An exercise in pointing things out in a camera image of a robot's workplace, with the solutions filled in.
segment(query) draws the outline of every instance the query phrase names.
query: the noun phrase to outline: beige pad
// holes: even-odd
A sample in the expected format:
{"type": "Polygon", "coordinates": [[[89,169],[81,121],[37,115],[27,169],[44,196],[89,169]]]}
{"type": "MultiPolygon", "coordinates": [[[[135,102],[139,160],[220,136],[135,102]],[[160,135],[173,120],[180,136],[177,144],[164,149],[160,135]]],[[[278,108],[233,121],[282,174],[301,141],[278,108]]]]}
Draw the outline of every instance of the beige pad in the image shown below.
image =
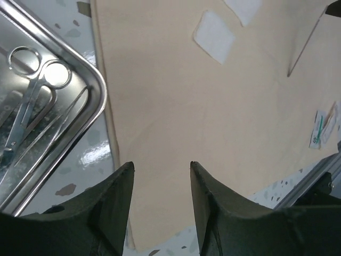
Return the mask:
{"type": "Polygon", "coordinates": [[[341,95],[341,20],[327,0],[263,0],[242,28],[222,0],[101,0],[98,27],[120,151],[136,167],[130,222],[137,250],[194,224],[190,161],[248,196],[337,152],[309,149],[317,109],[341,95]],[[224,65],[194,41],[205,10],[236,36],[224,65]]]}

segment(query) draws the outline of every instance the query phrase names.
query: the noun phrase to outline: speckled countertop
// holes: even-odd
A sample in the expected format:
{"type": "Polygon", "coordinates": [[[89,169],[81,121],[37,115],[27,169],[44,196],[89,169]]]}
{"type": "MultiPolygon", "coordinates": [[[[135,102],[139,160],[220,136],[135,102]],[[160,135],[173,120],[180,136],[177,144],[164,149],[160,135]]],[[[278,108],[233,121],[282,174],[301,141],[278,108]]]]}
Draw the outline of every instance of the speckled countertop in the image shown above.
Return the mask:
{"type": "MultiPolygon", "coordinates": [[[[96,64],[90,5],[87,0],[22,0],[22,2],[73,46],[93,65],[96,64]]],[[[309,166],[250,196],[254,202],[275,207],[312,169],[309,166]]],[[[114,171],[107,128],[102,114],[74,147],[23,215],[42,213],[94,186],[114,171]]],[[[137,253],[125,246],[124,256],[199,255],[195,226],[187,227],[164,244],[137,253]]]]}

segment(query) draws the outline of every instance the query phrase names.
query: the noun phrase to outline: metal tray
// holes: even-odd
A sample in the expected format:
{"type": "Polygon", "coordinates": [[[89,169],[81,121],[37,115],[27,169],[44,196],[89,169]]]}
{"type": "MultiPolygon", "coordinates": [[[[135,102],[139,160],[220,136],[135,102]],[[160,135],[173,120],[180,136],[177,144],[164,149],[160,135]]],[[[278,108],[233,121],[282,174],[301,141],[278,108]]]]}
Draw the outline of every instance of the metal tray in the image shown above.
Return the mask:
{"type": "MultiPolygon", "coordinates": [[[[0,34],[0,101],[11,95],[13,91],[15,95],[12,96],[20,96],[28,86],[28,80],[15,74],[6,63],[6,55],[14,47],[25,45],[35,48],[44,57],[62,59],[72,70],[72,80],[69,86],[56,91],[51,91],[46,87],[41,89],[35,106],[36,116],[33,118],[36,123],[32,132],[27,135],[20,146],[18,157],[25,152],[49,122],[63,113],[77,98],[80,91],[87,87],[87,91],[70,112],[53,147],[48,148],[51,137],[54,136],[54,131],[51,129],[27,152],[23,159],[16,163],[14,170],[11,170],[15,173],[15,179],[0,187],[0,198],[2,198],[0,211],[18,216],[67,152],[102,113],[106,103],[107,89],[97,69],[47,29],[23,4],[13,0],[0,0],[0,34]]],[[[2,111],[0,109],[0,118],[1,115],[8,115],[2,111]]],[[[15,113],[16,109],[13,109],[0,127],[0,152],[11,129],[15,113]]]]}

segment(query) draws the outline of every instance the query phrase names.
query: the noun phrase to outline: surgical scissors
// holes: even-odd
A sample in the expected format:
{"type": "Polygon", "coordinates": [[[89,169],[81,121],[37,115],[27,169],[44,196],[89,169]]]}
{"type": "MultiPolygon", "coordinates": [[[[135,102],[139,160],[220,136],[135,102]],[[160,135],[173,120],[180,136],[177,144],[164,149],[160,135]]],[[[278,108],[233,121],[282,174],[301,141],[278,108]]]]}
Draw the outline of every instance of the surgical scissors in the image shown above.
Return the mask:
{"type": "Polygon", "coordinates": [[[29,79],[29,84],[22,97],[17,116],[14,120],[13,126],[5,144],[5,148],[3,150],[3,156],[0,161],[0,173],[6,172],[13,163],[15,154],[24,139],[25,131],[27,129],[35,103],[38,99],[40,88],[45,85],[51,90],[59,90],[68,86],[72,79],[72,72],[64,61],[59,59],[43,61],[41,54],[36,49],[27,46],[19,46],[14,48],[7,56],[7,64],[9,65],[9,68],[17,75],[29,79]],[[39,62],[38,68],[35,71],[26,74],[13,65],[12,59],[15,59],[15,54],[19,51],[28,51],[34,54],[39,62]],[[56,63],[65,67],[68,77],[64,83],[55,85],[46,79],[45,72],[47,67],[56,63]]]}

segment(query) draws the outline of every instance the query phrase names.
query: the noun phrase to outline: gray spot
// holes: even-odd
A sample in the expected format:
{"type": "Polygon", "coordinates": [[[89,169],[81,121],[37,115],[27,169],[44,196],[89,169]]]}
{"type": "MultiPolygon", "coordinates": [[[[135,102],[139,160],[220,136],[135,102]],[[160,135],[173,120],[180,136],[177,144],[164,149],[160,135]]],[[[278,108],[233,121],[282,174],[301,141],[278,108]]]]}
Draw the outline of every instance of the gray spot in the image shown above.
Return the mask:
{"type": "Polygon", "coordinates": [[[77,2],[78,12],[91,18],[91,8],[89,3],[77,2]]]}
{"type": "Polygon", "coordinates": [[[73,24],[75,24],[77,27],[79,27],[79,23],[78,23],[77,20],[74,20],[74,21],[73,21],[73,24]]]}
{"type": "Polygon", "coordinates": [[[198,247],[199,247],[198,238],[197,238],[197,236],[194,236],[193,241],[189,247],[189,252],[193,253],[198,247]]]}
{"type": "Polygon", "coordinates": [[[148,256],[153,256],[155,254],[157,254],[160,250],[154,250],[151,253],[148,254],[148,256]]]}
{"type": "Polygon", "coordinates": [[[174,256],[174,252],[171,251],[170,249],[167,249],[166,250],[167,254],[170,255],[170,256],[174,256]]]}
{"type": "Polygon", "coordinates": [[[65,168],[60,169],[59,173],[60,174],[67,174],[71,171],[72,171],[72,169],[70,167],[65,167],[65,168]]]}
{"type": "Polygon", "coordinates": [[[67,186],[58,190],[55,195],[56,196],[69,196],[75,192],[76,185],[75,184],[68,184],[67,186]]]}
{"type": "Polygon", "coordinates": [[[64,0],[55,0],[55,2],[60,6],[66,7],[66,3],[64,2],[64,0]]]}
{"type": "Polygon", "coordinates": [[[277,187],[277,183],[278,181],[276,181],[273,185],[272,185],[272,189],[275,189],[277,187]]]}
{"type": "Polygon", "coordinates": [[[87,133],[87,141],[90,146],[96,146],[98,145],[100,140],[100,131],[98,130],[89,130],[87,133]]]}
{"type": "Polygon", "coordinates": [[[78,29],[73,28],[66,32],[65,37],[80,37],[80,32],[78,29]]]}

